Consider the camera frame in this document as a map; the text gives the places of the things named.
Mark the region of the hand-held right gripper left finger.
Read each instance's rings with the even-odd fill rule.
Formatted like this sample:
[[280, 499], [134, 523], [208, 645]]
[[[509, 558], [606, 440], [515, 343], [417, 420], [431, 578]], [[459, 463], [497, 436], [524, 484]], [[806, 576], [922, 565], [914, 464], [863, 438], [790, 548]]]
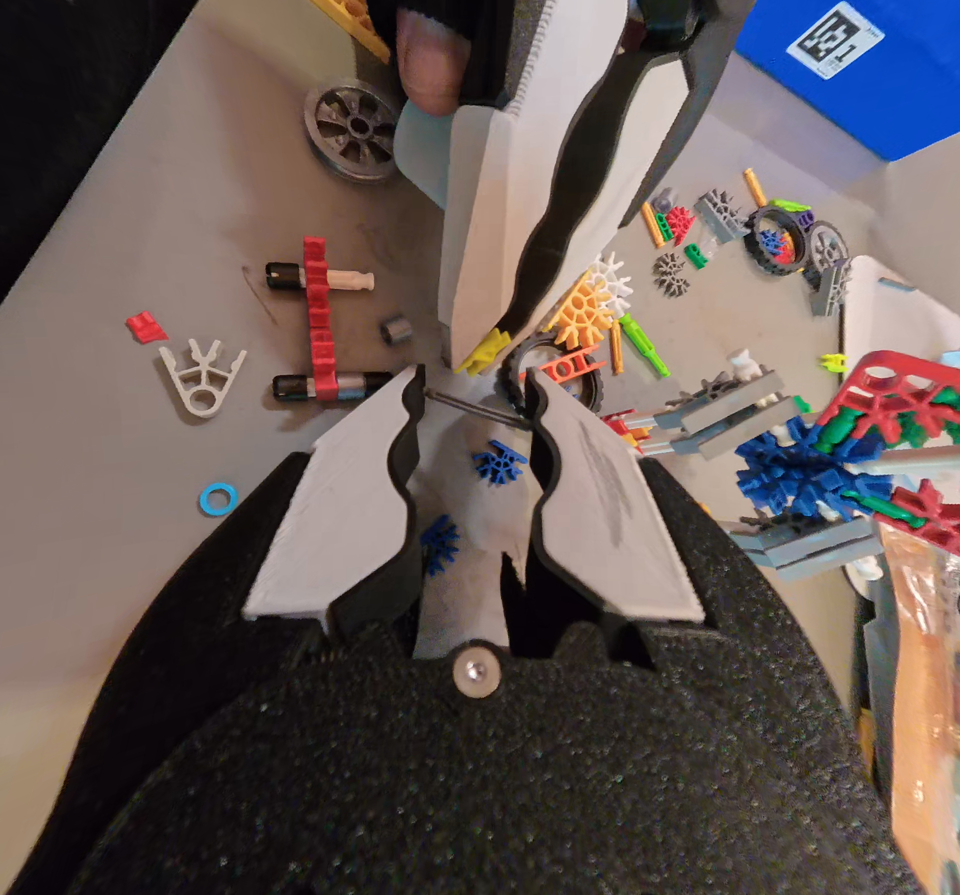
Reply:
[[322, 434], [246, 598], [246, 619], [319, 620], [334, 637], [391, 622], [423, 582], [407, 484], [426, 367], [410, 365]]

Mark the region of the white snowflake connector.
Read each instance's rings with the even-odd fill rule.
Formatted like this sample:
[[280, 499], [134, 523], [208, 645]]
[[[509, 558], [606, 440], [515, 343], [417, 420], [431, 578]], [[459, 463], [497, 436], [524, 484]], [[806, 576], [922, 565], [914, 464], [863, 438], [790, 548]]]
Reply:
[[585, 277], [595, 292], [606, 292], [603, 307], [617, 320], [630, 313], [633, 296], [630, 277], [620, 275], [623, 265], [624, 262], [617, 261], [614, 252], [599, 254], [589, 265]]

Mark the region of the red connector strip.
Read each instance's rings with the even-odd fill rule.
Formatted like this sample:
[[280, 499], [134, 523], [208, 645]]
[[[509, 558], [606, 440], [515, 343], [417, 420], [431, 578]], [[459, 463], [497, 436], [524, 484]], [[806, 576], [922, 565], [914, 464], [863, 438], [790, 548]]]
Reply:
[[324, 238], [303, 238], [303, 269], [315, 396], [322, 402], [335, 402], [339, 385], [330, 326], [329, 265]]

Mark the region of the person's left hand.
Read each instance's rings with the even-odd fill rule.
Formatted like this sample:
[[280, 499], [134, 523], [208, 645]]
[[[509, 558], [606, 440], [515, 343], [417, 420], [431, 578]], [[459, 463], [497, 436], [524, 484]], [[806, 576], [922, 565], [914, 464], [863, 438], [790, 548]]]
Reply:
[[390, 47], [403, 91], [427, 115], [459, 106], [485, 0], [366, 0], [377, 35]]

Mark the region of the grey blue panel pair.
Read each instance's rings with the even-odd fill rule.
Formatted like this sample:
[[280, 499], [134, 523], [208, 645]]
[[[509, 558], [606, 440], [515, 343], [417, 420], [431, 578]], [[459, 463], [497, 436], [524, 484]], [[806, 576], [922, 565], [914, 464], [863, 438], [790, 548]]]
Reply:
[[755, 565], [783, 580], [816, 576], [883, 553], [878, 526], [863, 515], [827, 520], [786, 512], [772, 518], [742, 517], [725, 526]]

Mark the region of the thin metal rod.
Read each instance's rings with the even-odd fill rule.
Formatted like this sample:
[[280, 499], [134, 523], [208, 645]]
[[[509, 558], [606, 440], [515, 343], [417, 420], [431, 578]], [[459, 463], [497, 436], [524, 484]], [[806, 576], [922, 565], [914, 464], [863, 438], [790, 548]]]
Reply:
[[486, 421], [494, 422], [522, 432], [532, 431], [532, 421], [516, 414], [510, 414], [505, 411], [480, 405], [459, 397], [453, 397], [428, 386], [423, 388], [423, 395], [430, 401], [437, 402], [449, 407], [450, 409], [456, 409], [460, 412], [480, 419], [485, 419]]

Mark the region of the dark grey snowflake connector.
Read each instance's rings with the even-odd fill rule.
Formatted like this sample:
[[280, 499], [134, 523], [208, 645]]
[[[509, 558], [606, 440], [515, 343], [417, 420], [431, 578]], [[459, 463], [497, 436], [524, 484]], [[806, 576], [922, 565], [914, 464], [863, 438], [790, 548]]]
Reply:
[[652, 274], [654, 284], [663, 296], [677, 299], [687, 294], [690, 289], [688, 265], [686, 256], [674, 251], [664, 251], [656, 257]]

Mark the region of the clear bag with tan contents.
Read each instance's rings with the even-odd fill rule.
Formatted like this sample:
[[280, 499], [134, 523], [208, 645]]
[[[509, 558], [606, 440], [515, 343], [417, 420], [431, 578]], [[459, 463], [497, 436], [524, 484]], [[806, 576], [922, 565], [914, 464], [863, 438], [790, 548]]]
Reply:
[[883, 576], [863, 628], [873, 775], [894, 838], [927, 893], [958, 893], [959, 562], [878, 529]]

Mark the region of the red frame connector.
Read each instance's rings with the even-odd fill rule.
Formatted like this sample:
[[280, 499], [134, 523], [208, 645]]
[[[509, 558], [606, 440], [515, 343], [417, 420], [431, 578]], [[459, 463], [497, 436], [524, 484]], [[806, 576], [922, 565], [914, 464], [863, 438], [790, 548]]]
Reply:
[[958, 368], [883, 349], [863, 356], [816, 421], [816, 451], [831, 455], [866, 436], [886, 448], [959, 441]]

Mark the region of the grey spoked wheel hub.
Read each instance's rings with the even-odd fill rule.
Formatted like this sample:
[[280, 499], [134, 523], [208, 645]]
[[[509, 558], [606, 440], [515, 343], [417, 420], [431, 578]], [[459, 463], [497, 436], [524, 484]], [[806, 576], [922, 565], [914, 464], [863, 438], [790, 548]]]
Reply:
[[400, 112], [371, 85], [350, 78], [306, 93], [303, 126], [318, 158], [343, 178], [381, 184], [397, 172], [394, 138]]

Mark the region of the grey connector with panel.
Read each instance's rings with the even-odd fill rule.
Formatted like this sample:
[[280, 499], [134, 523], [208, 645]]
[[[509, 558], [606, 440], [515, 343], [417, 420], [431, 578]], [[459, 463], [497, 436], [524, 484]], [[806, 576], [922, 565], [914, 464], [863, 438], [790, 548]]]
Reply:
[[694, 212], [720, 245], [748, 235], [747, 220], [740, 216], [739, 207], [724, 190], [713, 188], [702, 194], [694, 205]]

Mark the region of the wheel with grey hub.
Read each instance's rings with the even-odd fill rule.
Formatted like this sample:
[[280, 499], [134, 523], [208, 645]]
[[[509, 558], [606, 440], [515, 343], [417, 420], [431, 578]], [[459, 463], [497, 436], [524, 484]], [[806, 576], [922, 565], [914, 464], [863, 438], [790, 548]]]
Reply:
[[803, 277], [810, 291], [816, 292], [820, 289], [823, 275], [837, 265], [846, 265], [850, 252], [839, 230], [828, 221], [813, 221], [805, 230], [805, 235]]

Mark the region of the lime yellow clip connector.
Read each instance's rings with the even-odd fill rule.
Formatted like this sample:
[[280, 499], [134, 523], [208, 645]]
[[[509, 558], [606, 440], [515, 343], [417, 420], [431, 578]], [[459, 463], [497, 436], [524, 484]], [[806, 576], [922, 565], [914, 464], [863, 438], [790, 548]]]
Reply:
[[466, 373], [474, 377], [482, 374], [496, 361], [500, 353], [510, 345], [512, 337], [508, 331], [492, 328], [478, 343], [473, 351], [454, 369], [455, 374]]

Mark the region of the white tray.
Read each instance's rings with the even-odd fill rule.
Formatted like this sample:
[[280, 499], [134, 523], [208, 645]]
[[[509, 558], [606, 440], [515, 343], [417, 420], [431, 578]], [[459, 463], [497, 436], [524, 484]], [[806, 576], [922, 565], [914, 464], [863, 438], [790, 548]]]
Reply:
[[842, 329], [850, 366], [880, 350], [939, 361], [959, 348], [958, 315], [865, 254], [849, 266]]

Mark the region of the grey panel assembly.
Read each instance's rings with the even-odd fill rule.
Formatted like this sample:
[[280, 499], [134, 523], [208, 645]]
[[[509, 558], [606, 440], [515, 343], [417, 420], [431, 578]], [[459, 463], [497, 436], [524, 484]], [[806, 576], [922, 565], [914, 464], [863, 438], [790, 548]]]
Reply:
[[704, 379], [692, 393], [681, 393], [653, 415], [656, 427], [640, 457], [699, 456], [710, 460], [771, 433], [774, 444], [791, 445], [789, 425], [803, 416], [798, 398], [785, 392], [781, 377], [766, 373], [741, 384], [728, 370]]

